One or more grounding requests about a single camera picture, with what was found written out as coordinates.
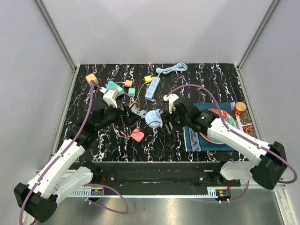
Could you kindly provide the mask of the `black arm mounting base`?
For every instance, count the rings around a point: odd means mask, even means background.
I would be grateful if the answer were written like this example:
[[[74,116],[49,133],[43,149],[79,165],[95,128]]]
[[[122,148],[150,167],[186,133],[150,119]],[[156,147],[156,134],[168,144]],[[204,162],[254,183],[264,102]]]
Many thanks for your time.
[[[92,183],[104,184],[122,195],[207,195],[208,188],[239,187],[219,174],[220,163],[91,162],[74,163],[94,172]]]

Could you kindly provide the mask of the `round light blue power socket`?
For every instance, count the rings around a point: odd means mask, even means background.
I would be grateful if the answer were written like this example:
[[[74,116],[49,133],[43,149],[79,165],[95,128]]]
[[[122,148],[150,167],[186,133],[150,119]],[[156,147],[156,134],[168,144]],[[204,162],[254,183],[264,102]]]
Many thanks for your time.
[[[150,128],[158,128],[162,125],[162,118],[156,116],[156,110],[151,110],[146,113],[145,122]]]

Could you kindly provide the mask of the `pink square plug adapter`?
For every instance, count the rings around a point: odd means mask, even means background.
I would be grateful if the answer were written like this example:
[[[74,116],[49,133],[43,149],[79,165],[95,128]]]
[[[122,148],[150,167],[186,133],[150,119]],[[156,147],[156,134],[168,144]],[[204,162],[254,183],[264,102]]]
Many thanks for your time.
[[[142,132],[141,130],[135,128],[133,130],[133,132],[130,134],[130,137],[136,141],[136,142],[140,142],[144,137],[145,137],[145,134],[144,132]]]

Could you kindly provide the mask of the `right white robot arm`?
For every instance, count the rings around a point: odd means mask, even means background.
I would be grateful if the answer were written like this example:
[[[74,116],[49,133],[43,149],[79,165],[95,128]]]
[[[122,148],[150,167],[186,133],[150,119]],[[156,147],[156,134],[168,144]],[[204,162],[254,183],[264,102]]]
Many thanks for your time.
[[[213,173],[214,183],[223,186],[229,180],[253,180],[261,187],[273,190],[286,170],[286,155],[283,145],[261,141],[226,123],[220,114],[209,109],[199,110],[189,98],[175,94],[165,95],[169,104],[162,114],[162,126],[170,133],[173,130],[190,128],[222,141],[244,155],[249,161],[222,162]]]

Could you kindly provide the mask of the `light blue charger plug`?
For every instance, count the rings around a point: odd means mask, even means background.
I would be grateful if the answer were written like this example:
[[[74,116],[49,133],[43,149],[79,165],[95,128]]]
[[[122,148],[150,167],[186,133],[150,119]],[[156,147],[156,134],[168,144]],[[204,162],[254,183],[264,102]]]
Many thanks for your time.
[[[157,109],[156,110],[156,116],[157,117],[161,117],[161,114],[163,113],[163,111],[161,109]]]

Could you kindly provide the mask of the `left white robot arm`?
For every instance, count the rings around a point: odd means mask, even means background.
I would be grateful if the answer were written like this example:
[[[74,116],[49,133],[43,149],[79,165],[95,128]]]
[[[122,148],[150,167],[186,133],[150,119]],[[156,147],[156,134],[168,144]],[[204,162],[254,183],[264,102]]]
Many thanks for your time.
[[[91,161],[85,161],[69,178],[61,177],[98,138],[98,132],[110,125],[131,128],[140,117],[129,109],[112,106],[88,107],[83,119],[70,130],[60,149],[46,166],[26,184],[18,183],[14,194],[22,212],[34,217],[38,222],[47,221],[63,199],[80,187],[90,184],[112,185],[116,172],[102,169]]]

